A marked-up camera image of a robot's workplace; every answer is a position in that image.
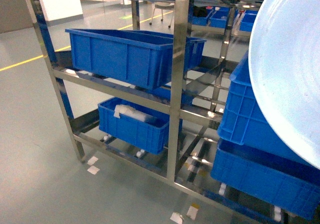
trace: white tape on floor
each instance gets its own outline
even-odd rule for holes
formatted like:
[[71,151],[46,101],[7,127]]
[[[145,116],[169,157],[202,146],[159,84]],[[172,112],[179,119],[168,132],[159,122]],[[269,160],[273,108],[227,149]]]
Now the white tape on floor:
[[95,175],[95,174],[97,174],[98,171],[100,171],[100,169],[98,167],[95,167],[94,165],[92,165],[89,167],[89,169],[87,171],[90,172],[91,174]]
[[199,209],[195,208],[194,206],[190,206],[188,212],[186,213],[186,216],[191,218],[191,220],[195,220],[197,213],[198,213]]
[[184,222],[183,217],[178,212],[172,213],[170,220],[174,221],[175,223],[178,223],[178,224],[183,224],[183,222]]
[[93,157],[91,157],[91,158],[88,160],[87,164],[90,165],[90,166],[92,166],[92,165],[95,164],[96,161],[98,161],[98,160],[99,160],[98,158],[96,158],[95,156],[93,156]]

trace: stainless steel rack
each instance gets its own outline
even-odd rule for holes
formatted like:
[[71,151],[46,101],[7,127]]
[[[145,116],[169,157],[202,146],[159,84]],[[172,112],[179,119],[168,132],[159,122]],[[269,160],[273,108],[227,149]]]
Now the stainless steel rack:
[[[162,182],[177,188],[206,203],[212,204],[225,212],[235,215],[247,216],[252,222],[261,223],[287,223],[288,215],[282,212],[281,220],[274,219],[274,207],[263,201],[241,193],[231,187],[224,187],[224,194],[219,194],[222,184],[213,180],[208,175],[200,175],[200,171],[210,171],[213,163],[207,160],[214,159],[216,140],[205,137],[207,129],[216,130],[222,118],[217,105],[224,102],[218,101],[220,90],[228,90],[222,86],[223,77],[227,77],[237,66],[236,62],[226,60],[231,36],[249,37],[244,33],[235,33],[234,15],[236,9],[258,9],[263,0],[147,0],[147,1],[171,1],[175,2],[174,12],[174,41],[173,41],[173,65],[171,82],[171,102],[148,94],[140,89],[132,89],[113,83],[105,76],[90,75],[78,69],[74,69],[70,51],[55,52],[51,42],[48,27],[44,18],[39,0],[26,0],[30,7],[30,15],[34,22],[34,29],[43,52],[54,90],[61,107],[61,111],[69,132],[73,148],[77,158],[85,162],[83,144],[100,151],[128,165],[138,168],[140,171],[161,180]],[[188,79],[184,76],[184,59],[186,37],[192,31],[192,9],[194,2],[206,5],[230,7],[225,29],[211,29],[223,35],[222,47],[219,58],[204,56],[201,65],[195,71],[202,75],[197,79]],[[140,28],[139,2],[132,0],[133,29]],[[205,27],[194,27],[195,30],[208,31]],[[159,112],[170,115],[169,119],[169,144],[168,148],[160,155],[147,153],[142,157],[136,157],[138,149],[121,142],[115,138],[103,141],[101,138],[92,137],[88,132],[99,125],[98,110],[93,110],[82,116],[74,118],[64,81],[69,81],[93,90],[103,92],[132,103],[142,105]],[[213,87],[212,98],[200,96],[207,87]],[[202,108],[196,105],[182,106],[182,92],[211,102],[210,108]],[[180,119],[198,124],[201,129],[198,133],[183,131],[179,133]],[[192,165],[192,170],[187,170],[187,165]],[[266,208],[262,213],[255,210],[255,204],[260,203]]]

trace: vertical steel post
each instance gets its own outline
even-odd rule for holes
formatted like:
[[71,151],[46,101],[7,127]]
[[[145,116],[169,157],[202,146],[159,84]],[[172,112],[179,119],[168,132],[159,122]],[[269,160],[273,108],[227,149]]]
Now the vertical steel post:
[[167,178],[175,181],[186,37],[191,34],[194,0],[175,0]]
[[68,94],[64,81],[62,79],[56,78],[53,73],[53,67],[56,65],[57,57],[55,54],[54,46],[51,41],[48,26],[45,20],[44,12],[41,7],[40,0],[25,0],[32,22],[33,27],[41,47],[43,58],[47,66],[55,94],[57,96],[62,115],[71,138],[73,148],[75,150],[76,156],[79,160],[83,161],[85,152],[82,144],[74,139],[74,134],[70,126],[71,119],[74,118],[71,105],[69,102]]
[[140,30],[140,11],[139,11],[139,1],[131,1],[131,10],[132,10],[132,25],[133,30]]

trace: blue plastic crate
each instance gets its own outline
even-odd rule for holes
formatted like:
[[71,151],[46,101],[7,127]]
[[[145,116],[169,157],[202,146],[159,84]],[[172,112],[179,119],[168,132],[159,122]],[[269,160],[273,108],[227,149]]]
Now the blue plastic crate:
[[309,165],[274,132],[256,101],[250,76],[248,52],[230,75],[231,84],[218,135],[238,145],[246,145]]
[[217,10],[210,18],[210,27],[226,28],[229,11]]
[[[127,30],[126,32],[134,32],[134,33],[142,33],[146,35],[153,35],[155,37],[162,38],[170,38],[172,42],[174,40],[173,34],[155,32],[149,30]],[[197,67],[202,60],[202,52],[204,50],[205,42],[207,40],[196,38],[196,37],[188,37],[186,48],[185,48],[185,56],[187,57],[187,62],[184,64],[184,72],[187,72],[195,67]]]
[[[156,117],[156,122],[150,124],[123,114],[120,114],[120,118],[114,117],[116,105],[120,104],[129,105]],[[152,154],[161,153],[164,145],[168,143],[169,115],[167,114],[116,97],[100,103],[98,110],[99,129],[103,132]]]
[[246,10],[245,15],[247,14],[251,14],[251,15],[258,15],[258,11],[257,10]]
[[[149,90],[171,81],[173,38],[120,30],[65,31],[70,33],[72,63],[77,69]],[[200,64],[204,42],[187,39],[185,72]]]
[[307,220],[320,202],[318,169],[222,139],[211,177]]
[[257,15],[247,14],[247,12],[246,12],[244,14],[243,19],[241,20],[239,30],[244,31],[244,32],[251,32],[252,28],[254,27],[256,17],[257,17]]
[[208,24],[208,21],[211,17],[211,15],[214,13],[214,9],[207,9],[207,16],[206,17],[197,17],[194,16],[192,18],[192,24],[198,25],[198,26],[206,26]]

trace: epoxy floor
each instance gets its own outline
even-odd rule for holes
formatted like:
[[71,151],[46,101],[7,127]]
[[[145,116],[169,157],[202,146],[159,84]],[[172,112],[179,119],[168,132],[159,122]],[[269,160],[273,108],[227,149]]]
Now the epoxy floor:
[[[140,20],[151,14],[150,4],[141,5]],[[105,13],[52,26],[54,48],[70,45],[66,28],[119,29],[132,23],[129,15],[130,6],[107,7]],[[167,24],[171,15],[163,23],[155,18],[152,26],[145,21],[141,29],[173,33]],[[219,56],[220,37],[195,35],[211,39],[204,55]],[[239,61],[248,42],[232,41],[227,58]],[[32,28],[0,34],[0,69],[41,54]],[[92,155],[98,158],[94,165],[100,171],[89,173],[90,166],[76,158],[42,58],[0,71],[0,84],[1,224],[171,224],[172,213],[185,217],[192,203],[200,209],[196,220],[186,218],[185,224],[257,223],[221,211],[99,152]],[[76,117],[110,97],[69,82],[66,88]]]

